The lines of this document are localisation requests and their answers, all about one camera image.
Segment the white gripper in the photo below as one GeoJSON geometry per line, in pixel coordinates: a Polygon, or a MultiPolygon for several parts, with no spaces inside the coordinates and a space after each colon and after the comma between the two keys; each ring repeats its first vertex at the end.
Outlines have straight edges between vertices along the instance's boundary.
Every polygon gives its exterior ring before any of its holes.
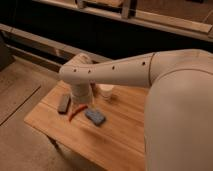
{"type": "Polygon", "coordinates": [[[91,63],[88,55],[80,53],[65,64],[65,82],[71,86],[71,97],[75,103],[90,103],[92,92],[94,97],[97,96],[96,84],[88,82],[91,63]]]}

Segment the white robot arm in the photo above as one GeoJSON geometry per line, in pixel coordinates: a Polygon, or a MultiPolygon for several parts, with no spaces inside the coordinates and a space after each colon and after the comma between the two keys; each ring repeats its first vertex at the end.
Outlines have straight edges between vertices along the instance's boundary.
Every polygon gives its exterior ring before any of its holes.
{"type": "Polygon", "coordinates": [[[90,83],[149,89],[146,171],[213,171],[213,53],[161,51],[99,64],[78,54],[59,73],[78,101],[90,96],[90,83]]]}

